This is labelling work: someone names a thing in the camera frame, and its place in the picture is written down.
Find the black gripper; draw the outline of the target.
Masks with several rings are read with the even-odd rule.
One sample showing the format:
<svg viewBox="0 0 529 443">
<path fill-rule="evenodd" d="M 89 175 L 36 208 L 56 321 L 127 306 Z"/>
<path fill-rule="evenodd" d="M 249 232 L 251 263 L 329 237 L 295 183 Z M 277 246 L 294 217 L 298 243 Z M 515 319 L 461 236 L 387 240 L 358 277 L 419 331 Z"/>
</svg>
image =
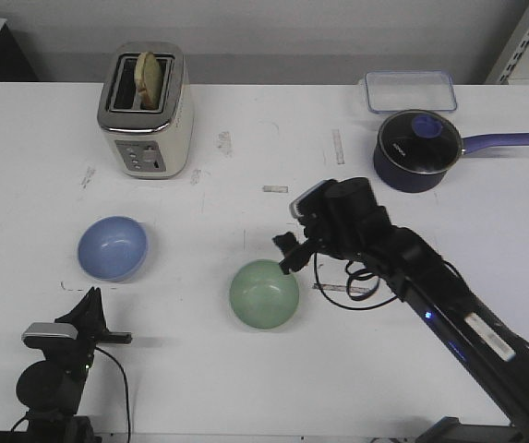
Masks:
<svg viewBox="0 0 529 443">
<path fill-rule="evenodd" d="M 91 318 L 83 319 L 90 312 Z M 102 306 L 102 292 L 91 287 L 76 306 L 67 314 L 67 321 L 56 319 L 54 324 L 70 327 L 77 335 L 63 346 L 58 360 L 62 365 L 90 365 L 97 344 L 130 344 L 131 332 L 109 330 Z"/>
<path fill-rule="evenodd" d="M 372 245 L 391 233 L 388 213 L 377 203 L 365 177 L 337 181 L 325 191 L 313 212 L 298 221 L 308 239 L 304 243 L 291 232 L 272 238 L 283 254 L 280 268 L 285 275 L 306 266 L 315 247 L 330 257 L 360 261 Z"/>
</svg>

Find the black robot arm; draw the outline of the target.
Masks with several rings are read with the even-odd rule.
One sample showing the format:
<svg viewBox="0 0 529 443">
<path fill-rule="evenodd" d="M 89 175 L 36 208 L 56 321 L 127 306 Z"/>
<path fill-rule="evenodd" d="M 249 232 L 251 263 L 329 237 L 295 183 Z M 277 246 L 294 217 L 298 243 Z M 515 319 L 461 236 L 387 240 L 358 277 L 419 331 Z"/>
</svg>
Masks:
<svg viewBox="0 0 529 443">
<path fill-rule="evenodd" d="M 459 272 L 417 233 L 393 225 L 364 177 L 324 180 L 290 205 L 304 228 L 273 242 L 283 273 L 297 272 L 319 254 L 364 264 L 384 280 L 449 349 L 510 424 L 463 425 L 444 417 L 420 442 L 529 442 L 529 342 L 511 331 L 469 289 Z"/>
<path fill-rule="evenodd" d="M 23 442 L 101 442 L 91 419 L 78 408 L 97 352 L 112 358 L 102 344 L 129 344 L 132 334 L 107 328 L 102 292 L 92 287 L 67 314 L 52 322 L 33 322 L 21 335 L 43 359 L 28 366 L 18 378 L 16 395 L 28 408 L 19 420 L 27 429 L 10 436 Z"/>
</svg>

